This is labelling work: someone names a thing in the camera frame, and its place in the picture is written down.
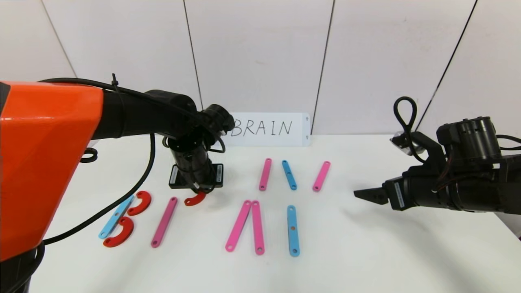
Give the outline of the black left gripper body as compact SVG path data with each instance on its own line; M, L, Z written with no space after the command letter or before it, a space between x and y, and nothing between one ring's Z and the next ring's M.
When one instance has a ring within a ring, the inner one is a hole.
M213 190L223 187L223 164L213 163L203 139L168 138L174 165L168 185L171 189Z

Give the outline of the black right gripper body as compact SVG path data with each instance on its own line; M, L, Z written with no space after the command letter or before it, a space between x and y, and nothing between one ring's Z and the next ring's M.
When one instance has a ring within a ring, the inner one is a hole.
M430 172L404 172L387 180L383 189L392 209L405 211L413 207L449 208L445 191L433 192L438 175Z

